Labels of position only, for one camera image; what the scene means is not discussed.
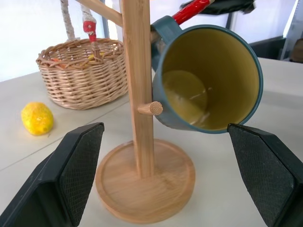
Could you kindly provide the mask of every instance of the mug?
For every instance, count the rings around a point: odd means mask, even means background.
[[[163,106],[156,118],[180,130],[227,132],[229,123],[244,124],[256,111],[263,92],[257,56],[237,34],[220,26],[182,30],[165,16],[152,24],[161,42],[151,46],[153,101]]]

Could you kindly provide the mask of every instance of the black gripper pad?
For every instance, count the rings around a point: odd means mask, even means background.
[[[60,176],[60,189],[74,226],[81,221],[94,182],[102,132],[102,127],[96,127],[81,137]]]
[[[0,216],[0,227],[76,227],[94,181],[103,123],[67,133]]]
[[[243,182],[266,225],[303,227],[303,163],[271,133],[237,124],[228,132]]]

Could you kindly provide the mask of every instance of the yellow lemon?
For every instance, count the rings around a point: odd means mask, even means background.
[[[53,114],[43,103],[28,103],[21,111],[21,118],[25,128],[35,136],[46,134],[53,127]]]

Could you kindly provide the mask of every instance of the bamboo pole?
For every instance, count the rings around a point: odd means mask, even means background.
[[[152,102],[151,28],[148,0],[122,0],[125,66],[130,99],[137,171],[142,178],[154,171],[152,115],[138,107]]]

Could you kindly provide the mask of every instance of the mug tree stand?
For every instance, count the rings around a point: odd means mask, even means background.
[[[122,0],[122,14],[99,0],[78,0],[123,26],[125,64],[134,140],[110,151],[96,172],[96,186],[106,208],[133,223],[154,223],[179,212],[195,185],[191,159],[172,143],[153,138],[149,0]]]

